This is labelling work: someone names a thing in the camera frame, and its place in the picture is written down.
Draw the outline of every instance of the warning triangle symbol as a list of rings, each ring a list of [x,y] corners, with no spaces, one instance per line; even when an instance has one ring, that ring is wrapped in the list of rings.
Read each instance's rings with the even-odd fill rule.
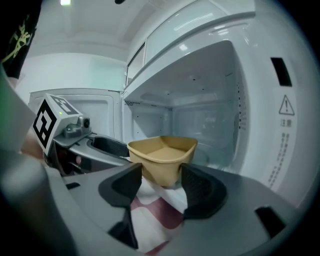
[[[283,101],[279,110],[279,114],[281,115],[289,115],[289,116],[294,116],[295,112],[294,109],[291,106],[291,103],[287,97],[287,95],[284,95]]]

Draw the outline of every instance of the black shirt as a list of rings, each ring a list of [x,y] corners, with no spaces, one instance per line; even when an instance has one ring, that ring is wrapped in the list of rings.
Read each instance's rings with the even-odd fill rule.
[[[11,1],[12,12],[1,20],[0,60],[8,77],[19,78],[35,36],[42,0]]]

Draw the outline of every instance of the tan paper bowl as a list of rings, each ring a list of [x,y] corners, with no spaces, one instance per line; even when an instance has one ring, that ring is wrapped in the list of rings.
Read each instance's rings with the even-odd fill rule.
[[[160,136],[130,142],[130,160],[142,163],[142,175],[160,186],[174,185],[180,177],[180,165],[190,163],[198,141],[194,138]]]

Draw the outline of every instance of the yellow graphic print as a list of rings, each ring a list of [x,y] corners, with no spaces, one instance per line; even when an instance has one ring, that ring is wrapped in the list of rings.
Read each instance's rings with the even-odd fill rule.
[[[20,30],[20,37],[17,36],[17,32],[14,32],[12,38],[10,41],[12,41],[13,39],[16,40],[16,44],[15,44],[15,48],[14,50],[8,55],[6,56],[1,62],[4,63],[7,60],[9,60],[12,56],[13,58],[15,58],[18,54],[18,52],[20,51],[20,49],[25,46],[27,44],[27,39],[31,36],[28,32],[26,32],[26,25],[25,25],[25,20],[23,21],[22,26],[19,25],[19,30]]]

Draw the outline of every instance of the black and white marker cube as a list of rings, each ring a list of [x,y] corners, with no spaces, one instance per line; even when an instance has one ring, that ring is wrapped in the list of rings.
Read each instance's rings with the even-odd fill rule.
[[[80,116],[82,113],[64,98],[45,94],[32,128],[46,155],[49,153],[53,138],[61,134],[67,125],[76,124]]]

